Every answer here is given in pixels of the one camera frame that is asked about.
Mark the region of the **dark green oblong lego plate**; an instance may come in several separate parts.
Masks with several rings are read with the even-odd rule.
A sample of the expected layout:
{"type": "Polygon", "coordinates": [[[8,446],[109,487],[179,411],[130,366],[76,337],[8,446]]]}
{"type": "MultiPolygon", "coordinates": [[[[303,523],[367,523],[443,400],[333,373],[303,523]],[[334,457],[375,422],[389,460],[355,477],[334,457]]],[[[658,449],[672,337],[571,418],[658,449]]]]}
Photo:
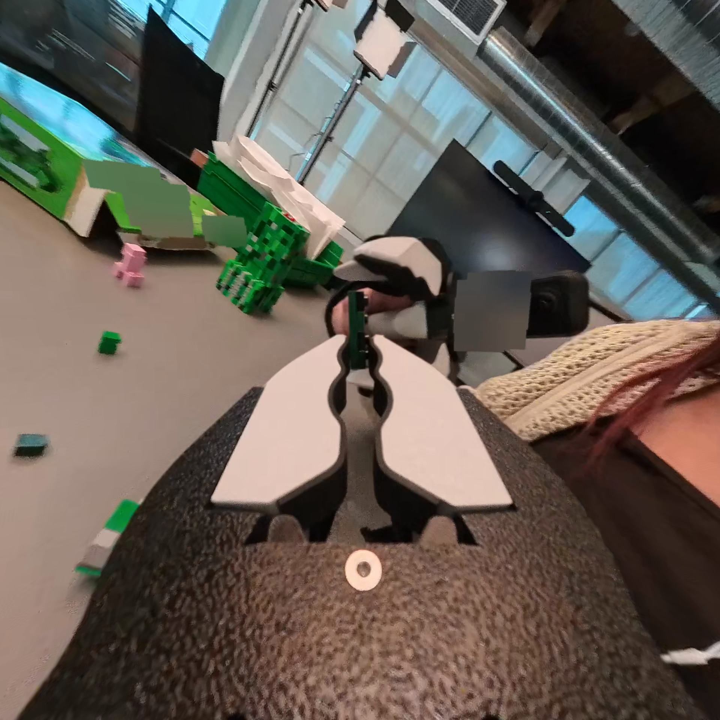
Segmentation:
{"type": "Polygon", "coordinates": [[[351,371],[365,370],[368,366],[366,306],[367,298],[362,290],[348,293],[348,360],[351,371]]]}

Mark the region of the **silver ventilation duct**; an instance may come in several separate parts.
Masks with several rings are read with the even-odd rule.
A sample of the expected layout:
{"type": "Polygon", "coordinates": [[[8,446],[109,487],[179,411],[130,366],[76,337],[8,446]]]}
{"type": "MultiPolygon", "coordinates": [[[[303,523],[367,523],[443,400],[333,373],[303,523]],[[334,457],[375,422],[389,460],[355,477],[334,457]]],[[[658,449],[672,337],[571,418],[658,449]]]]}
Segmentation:
{"type": "Polygon", "coordinates": [[[506,28],[478,60],[535,113],[637,239],[645,233],[719,295],[719,237],[506,28]]]}
{"type": "Polygon", "coordinates": [[[719,110],[719,2],[614,1],[613,4],[719,110]]]}

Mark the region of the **large gridded window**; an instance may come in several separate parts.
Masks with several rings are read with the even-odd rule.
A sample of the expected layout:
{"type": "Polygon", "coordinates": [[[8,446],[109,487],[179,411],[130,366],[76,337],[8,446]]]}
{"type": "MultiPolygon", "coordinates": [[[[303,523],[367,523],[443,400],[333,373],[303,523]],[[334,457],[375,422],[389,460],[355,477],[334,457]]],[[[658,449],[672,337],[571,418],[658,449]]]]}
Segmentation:
{"type": "MultiPolygon", "coordinates": [[[[252,138],[291,175],[339,110],[359,63],[351,17],[317,15],[252,138]]],[[[363,81],[305,180],[359,238],[389,229],[447,145],[483,157],[499,135],[491,111],[423,47],[397,78],[363,81]]]]}

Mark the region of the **white drawstring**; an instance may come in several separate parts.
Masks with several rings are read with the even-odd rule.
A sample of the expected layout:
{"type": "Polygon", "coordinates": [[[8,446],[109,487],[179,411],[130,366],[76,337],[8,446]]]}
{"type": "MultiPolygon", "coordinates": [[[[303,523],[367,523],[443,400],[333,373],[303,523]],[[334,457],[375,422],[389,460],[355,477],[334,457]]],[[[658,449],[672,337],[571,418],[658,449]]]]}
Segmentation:
{"type": "Polygon", "coordinates": [[[679,667],[703,667],[716,660],[719,660],[719,642],[705,649],[689,647],[661,654],[661,661],[665,664],[679,667]]]}

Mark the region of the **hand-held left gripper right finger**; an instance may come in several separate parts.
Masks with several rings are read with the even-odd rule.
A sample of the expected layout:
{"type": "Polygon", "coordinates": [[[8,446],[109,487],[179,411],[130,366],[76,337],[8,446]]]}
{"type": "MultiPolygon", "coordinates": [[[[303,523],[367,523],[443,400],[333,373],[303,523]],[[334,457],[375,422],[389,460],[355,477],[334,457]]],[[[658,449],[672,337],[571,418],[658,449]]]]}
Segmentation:
{"type": "Polygon", "coordinates": [[[439,510],[510,508],[510,493],[455,385],[386,337],[373,337],[372,347],[383,473],[439,510]]]}

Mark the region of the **crumpled white paper bags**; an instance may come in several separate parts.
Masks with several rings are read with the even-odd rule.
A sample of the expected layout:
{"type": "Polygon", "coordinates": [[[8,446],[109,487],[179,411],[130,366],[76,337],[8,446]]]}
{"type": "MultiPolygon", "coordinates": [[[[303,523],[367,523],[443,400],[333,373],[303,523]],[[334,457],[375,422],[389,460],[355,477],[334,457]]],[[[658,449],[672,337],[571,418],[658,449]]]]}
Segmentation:
{"type": "Polygon", "coordinates": [[[223,165],[308,230],[304,251],[308,259],[317,260],[345,226],[343,218],[298,183],[253,139],[235,135],[229,142],[213,141],[212,149],[223,165]]]}

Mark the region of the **studio light on stand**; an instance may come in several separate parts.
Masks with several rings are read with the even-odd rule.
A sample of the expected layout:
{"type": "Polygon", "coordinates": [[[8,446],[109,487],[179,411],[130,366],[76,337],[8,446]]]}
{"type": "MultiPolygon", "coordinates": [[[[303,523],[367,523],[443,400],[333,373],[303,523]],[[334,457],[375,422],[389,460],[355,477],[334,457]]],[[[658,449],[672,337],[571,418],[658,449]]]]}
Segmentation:
{"type": "Polygon", "coordinates": [[[411,51],[408,32],[414,21],[415,17],[401,1],[371,1],[354,30],[354,57],[358,66],[302,161],[295,178],[300,185],[305,185],[364,81],[369,77],[382,81],[391,70],[401,67],[411,51]]]}

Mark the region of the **green lego creeper model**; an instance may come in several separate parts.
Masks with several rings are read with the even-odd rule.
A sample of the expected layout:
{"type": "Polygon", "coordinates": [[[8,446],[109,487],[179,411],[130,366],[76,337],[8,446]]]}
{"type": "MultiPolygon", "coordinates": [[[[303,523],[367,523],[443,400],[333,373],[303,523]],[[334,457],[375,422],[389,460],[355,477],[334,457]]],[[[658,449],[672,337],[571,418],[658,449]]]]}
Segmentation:
{"type": "Polygon", "coordinates": [[[266,202],[244,243],[221,271],[216,288],[247,315],[272,311],[309,232],[287,213],[266,202]]]}

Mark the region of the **white air vent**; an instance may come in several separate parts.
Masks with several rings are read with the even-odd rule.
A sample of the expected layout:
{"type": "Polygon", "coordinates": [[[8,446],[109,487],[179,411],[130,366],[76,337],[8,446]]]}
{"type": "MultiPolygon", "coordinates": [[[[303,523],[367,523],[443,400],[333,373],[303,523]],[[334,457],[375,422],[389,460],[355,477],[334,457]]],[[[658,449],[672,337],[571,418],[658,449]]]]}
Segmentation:
{"type": "Polygon", "coordinates": [[[418,10],[423,10],[432,19],[443,18],[461,33],[475,48],[485,41],[495,26],[507,1],[417,1],[418,10]]]}

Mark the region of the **person's dark top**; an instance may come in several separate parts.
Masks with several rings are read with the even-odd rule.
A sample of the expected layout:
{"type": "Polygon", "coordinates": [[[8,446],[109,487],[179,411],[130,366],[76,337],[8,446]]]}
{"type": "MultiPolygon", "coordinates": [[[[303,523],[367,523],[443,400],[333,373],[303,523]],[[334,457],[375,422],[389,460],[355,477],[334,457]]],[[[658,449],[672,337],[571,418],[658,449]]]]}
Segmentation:
{"type": "Polygon", "coordinates": [[[626,434],[597,462],[581,428],[531,444],[580,501],[662,654],[719,641],[719,507],[626,434]]]}

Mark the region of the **green lego set box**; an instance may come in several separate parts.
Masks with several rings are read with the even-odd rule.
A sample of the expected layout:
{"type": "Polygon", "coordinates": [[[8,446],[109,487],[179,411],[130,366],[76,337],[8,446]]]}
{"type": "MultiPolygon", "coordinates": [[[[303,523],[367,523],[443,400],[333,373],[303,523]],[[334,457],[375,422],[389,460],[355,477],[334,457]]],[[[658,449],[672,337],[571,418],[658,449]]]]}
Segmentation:
{"type": "Polygon", "coordinates": [[[79,103],[52,92],[37,99],[1,95],[1,179],[88,238],[109,191],[89,184],[85,162],[150,164],[79,103]]]}

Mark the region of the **black video bar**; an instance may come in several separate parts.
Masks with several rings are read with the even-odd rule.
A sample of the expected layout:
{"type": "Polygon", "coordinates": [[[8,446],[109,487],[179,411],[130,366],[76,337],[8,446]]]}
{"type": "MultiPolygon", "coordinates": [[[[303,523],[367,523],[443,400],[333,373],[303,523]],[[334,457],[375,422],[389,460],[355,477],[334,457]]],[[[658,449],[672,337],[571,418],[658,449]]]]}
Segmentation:
{"type": "Polygon", "coordinates": [[[496,161],[492,166],[493,173],[517,195],[518,202],[528,211],[544,220],[563,237],[570,238],[575,234],[575,227],[562,214],[555,210],[545,199],[545,195],[533,189],[506,163],[496,161]]]}

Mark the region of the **green white lego assembly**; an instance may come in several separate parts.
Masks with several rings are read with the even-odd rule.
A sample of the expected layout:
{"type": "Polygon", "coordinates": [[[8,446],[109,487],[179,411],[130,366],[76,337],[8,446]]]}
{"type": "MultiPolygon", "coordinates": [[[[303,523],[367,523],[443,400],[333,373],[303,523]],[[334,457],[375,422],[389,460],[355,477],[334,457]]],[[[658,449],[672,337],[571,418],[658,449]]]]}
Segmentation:
{"type": "Polygon", "coordinates": [[[130,499],[120,501],[112,515],[88,545],[82,558],[76,563],[74,568],[76,573],[93,578],[101,575],[114,547],[139,507],[138,502],[130,499]]]}

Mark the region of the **pink lego pig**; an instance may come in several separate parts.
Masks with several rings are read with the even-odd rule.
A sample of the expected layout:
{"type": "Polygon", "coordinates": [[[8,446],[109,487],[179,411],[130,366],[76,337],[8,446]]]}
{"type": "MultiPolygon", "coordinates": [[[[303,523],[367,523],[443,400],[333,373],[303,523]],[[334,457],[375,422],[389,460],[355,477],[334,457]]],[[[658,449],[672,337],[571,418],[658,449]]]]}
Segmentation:
{"type": "Polygon", "coordinates": [[[124,243],[121,248],[121,259],[114,263],[113,275],[126,287],[140,288],[145,276],[143,268],[146,265],[146,250],[134,243],[124,243]]]}

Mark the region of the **large black television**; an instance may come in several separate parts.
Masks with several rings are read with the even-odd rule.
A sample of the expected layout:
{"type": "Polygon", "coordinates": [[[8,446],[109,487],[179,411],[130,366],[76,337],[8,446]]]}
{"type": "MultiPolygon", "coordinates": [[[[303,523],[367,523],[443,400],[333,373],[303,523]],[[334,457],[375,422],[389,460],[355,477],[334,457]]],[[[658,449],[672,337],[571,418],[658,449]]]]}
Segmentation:
{"type": "Polygon", "coordinates": [[[389,236],[435,240],[458,276],[528,272],[533,278],[590,262],[544,220],[528,211],[492,168],[453,140],[402,208],[389,236]]]}

